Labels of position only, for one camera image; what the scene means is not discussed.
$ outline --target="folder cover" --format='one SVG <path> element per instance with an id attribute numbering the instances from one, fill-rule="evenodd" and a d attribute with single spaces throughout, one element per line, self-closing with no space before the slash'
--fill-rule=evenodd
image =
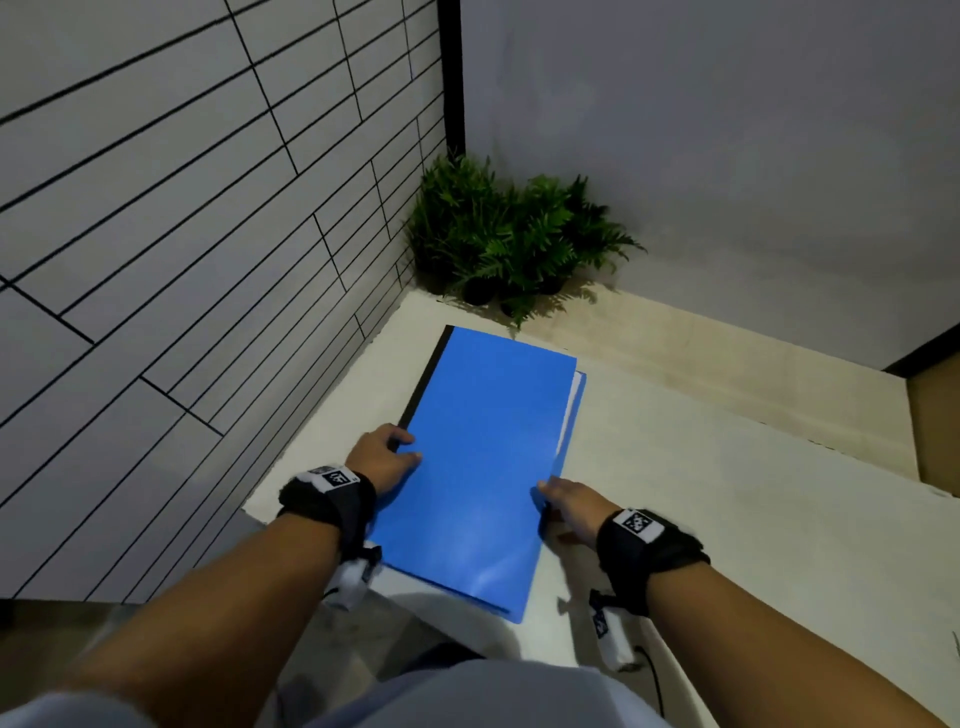
<path id="1" fill-rule="evenodd" d="M 522 620 L 540 555 L 531 490 L 563 466 L 575 370 L 572 356 L 444 330 L 399 422 L 417 437 L 400 448 L 423 460 L 369 536 L 389 566 Z"/>

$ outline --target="black baseboard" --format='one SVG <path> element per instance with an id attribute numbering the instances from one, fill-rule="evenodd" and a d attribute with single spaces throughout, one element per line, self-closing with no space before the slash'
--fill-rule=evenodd
<path id="1" fill-rule="evenodd" d="M 883 371 L 909 379 L 960 352 L 960 324 L 944 331 Z"/>
<path id="2" fill-rule="evenodd" d="M 444 67 L 446 148 L 452 157 L 467 152 L 464 119 L 464 43 L 460 30 L 460 0 L 437 0 L 440 56 Z"/>

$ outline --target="table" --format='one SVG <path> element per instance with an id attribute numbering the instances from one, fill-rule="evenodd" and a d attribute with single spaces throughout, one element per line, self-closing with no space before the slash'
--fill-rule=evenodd
<path id="1" fill-rule="evenodd" d="M 291 475 L 342 462 L 362 432 L 396 421 L 447 324 L 507 333 L 408 296 L 264 476 L 247 513 L 268 522 Z M 692 527 L 727 576 L 960 724 L 951 634 L 960 631 L 960 500 L 589 358 L 578 368 L 588 383 L 564 476 Z M 391 570 L 373 588 L 484 654 L 574 666 L 599 664 L 584 596 L 604 583 L 590 552 L 548 540 L 522 624 Z M 639 622 L 667 717 L 713 725 L 656 631 Z"/>

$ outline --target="hand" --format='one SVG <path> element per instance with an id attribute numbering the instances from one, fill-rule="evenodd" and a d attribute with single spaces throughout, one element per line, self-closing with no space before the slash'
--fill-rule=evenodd
<path id="1" fill-rule="evenodd" d="M 549 482 L 541 480 L 537 489 L 551 505 L 560 510 L 566 524 L 590 548 L 596 548 L 600 526 L 620 510 L 620 506 L 592 488 L 561 477 L 551 476 Z"/>
<path id="2" fill-rule="evenodd" d="M 376 494 L 382 496 L 423 459 L 420 452 L 404 452 L 400 455 L 390 452 L 387 444 L 391 440 L 399 440 L 409 445 L 414 439 L 413 435 L 396 425 L 381 425 L 373 432 L 365 432 L 360 436 L 344 465 L 355 473 L 365 475 L 373 484 Z"/>

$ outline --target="gray shirt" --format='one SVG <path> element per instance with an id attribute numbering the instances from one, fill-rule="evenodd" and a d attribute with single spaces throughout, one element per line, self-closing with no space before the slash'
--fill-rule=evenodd
<path id="1" fill-rule="evenodd" d="M 305 728 L 668 728 L 620 683 L 591 669 L 473 660 L 413 672 Z M 155 728 L 134 707 L 95 693 L 51 693 L 0 716 L 0 728 Z"/>

